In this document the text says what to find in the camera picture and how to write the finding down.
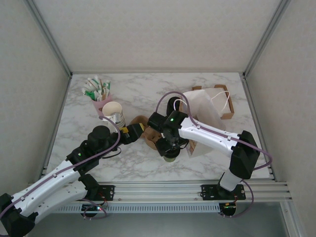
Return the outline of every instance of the pink container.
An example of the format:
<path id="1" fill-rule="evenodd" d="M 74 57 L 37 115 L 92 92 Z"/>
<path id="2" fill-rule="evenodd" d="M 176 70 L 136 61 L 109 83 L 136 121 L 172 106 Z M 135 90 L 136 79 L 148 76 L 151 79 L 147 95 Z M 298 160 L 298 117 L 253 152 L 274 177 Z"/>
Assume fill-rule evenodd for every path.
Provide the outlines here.
<path id="1" fill-rule="evenodd" d="M 112 96 L 111 94 L 109 94 L 109 96 L 105 99 L 105 100 L 102 100 L 102 101 L 94 101 L 92 100 L 92 103 L 98 113 L 99 116 L 103 116 L 103 113 L 102 113 L 102 108 L 103 106 L 108 103 L 108 102 L 111 102 L 112 101 Z"/>

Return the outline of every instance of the white paper bag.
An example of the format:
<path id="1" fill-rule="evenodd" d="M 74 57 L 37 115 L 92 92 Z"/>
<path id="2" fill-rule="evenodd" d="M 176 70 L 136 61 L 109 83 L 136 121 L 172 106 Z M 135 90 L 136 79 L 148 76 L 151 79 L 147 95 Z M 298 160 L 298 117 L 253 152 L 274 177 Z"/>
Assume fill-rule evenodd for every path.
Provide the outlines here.
<path id="1" fill-rule="evenodd" d="M 220 115 L 212 103 L 211 97 L 205 92 L 205 90 L 188 91 L 185 92 L 184 95 L 189 101 L 191 115 L 195 119 L 221 130 L 226 129 Z M 187 111 L 185 104 L 183 104 L 183 111 Z"/>
<path id="2" fill-rule="evenodd" d="M 220 117 L 223 114 L 231 113 L 224 88 L 205 88 L 204 90 L 211 97 L 212 104 Z"/>

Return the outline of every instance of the paper cup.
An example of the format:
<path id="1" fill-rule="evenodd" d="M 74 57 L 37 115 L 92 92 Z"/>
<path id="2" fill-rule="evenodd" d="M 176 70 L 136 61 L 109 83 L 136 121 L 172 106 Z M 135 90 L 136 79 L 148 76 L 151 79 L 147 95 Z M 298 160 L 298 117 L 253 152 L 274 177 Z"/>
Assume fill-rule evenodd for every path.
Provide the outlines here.
<path id="1" fill-rule="evenodd" d="M 111 101 L 112 101 L 111 94 L 109 94 L 109 96 L 105 100 L 102 100 L 102 101 L 94 101 L 94 100 L 92 100 L 92 103 L 93 103 L 93 105 L 95 107 L 95 110 L 97 111 L 99 116 L 103 116 L 103 113 L 102 113 L 103 106 L 105 104 L 111 102 Z"/>
<path id="2" fill-rule="evenodd" d="M 111 116 L 114 113 L 119 113 L 120 114 L 120 122 L 117 123 L 117 126 L 119 128 L 125 127 L 125 116 L 124 116 L 124 112 L 122 109 L 122 105 L 120 105 L 120 103 L 115 102 L 115 101 L 106 103 L 103 106 L 102 113 L 103 113 L 102 115 L 104 115 L 104 116 Z M 110 129 L 111 132 L 116 131 L 114 126 L 112 126 L 109 122 L 108 122 L 108 128 Z"/>

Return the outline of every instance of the brown cardboard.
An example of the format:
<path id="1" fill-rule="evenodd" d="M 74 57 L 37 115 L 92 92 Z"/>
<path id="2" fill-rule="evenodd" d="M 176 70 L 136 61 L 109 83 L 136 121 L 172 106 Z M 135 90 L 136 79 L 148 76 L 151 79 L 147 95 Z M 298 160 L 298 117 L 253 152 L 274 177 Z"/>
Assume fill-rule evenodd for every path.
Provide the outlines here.
<path id="1" fill-rule="evenodd" d="M 201 90 L 201 89 L 202 89 L 202 86 L 200 86 L 200 85 L 192 87 L 192 90 Z"/>
<path id="2" fill-rule="evenodd" d="M 228 90 L 225 85 L 220 85 L 220 84 L 215 85 L 214 88 L 223 88 L 224 90 Z M 227 114 L 223 114 L 223 116 L 221 117 L 221 119 L 223 119 L 223 120 L 224 119 L 231 119 L 235 113 L 231 96 L 228 99 L 228 104 L 229 104 L 229 108 L 231 109 L 231 112 L 227 113 Z"/>
<path id="3" fill-rule="evenodd" d="M 145 139 L 146 144 L 153 150 L 157 150 L 156 148 L 156 142 L 161 137 L 161 134 L 155 130 L 153 130 L 151 127 L 148 127 L 148 118 L 143 115 L 139 115 L 135 117 L 130 124 L 135 123 L 142 123 L 144 126 L 144 132 L 141 135 L 141 138 Z"/>

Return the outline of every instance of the white paper cup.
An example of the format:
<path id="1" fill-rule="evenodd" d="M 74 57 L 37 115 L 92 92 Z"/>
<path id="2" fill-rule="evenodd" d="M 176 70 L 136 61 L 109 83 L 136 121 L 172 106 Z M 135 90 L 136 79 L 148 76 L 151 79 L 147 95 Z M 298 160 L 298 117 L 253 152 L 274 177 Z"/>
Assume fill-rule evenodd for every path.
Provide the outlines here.
<path id="1" fill-rule="evenodd" d="M 105 104 L 103 106 L 102 113 L 104 114 L 104 116 L 111 116 L 114 113 L 120 113 L 120 122 L 117 123 L 117 126 L 119 128 L 125 127 L 125 116 L 124 116 L 124 112 L 122 109 L 122 105 L 120 105 L 120 103 L 112 101 L 112 102 Z M 108 128 L 110 129 L 110 132 L 116 131 L 114 126 L 111 125 L 109 122 L 108 122 Z"/>

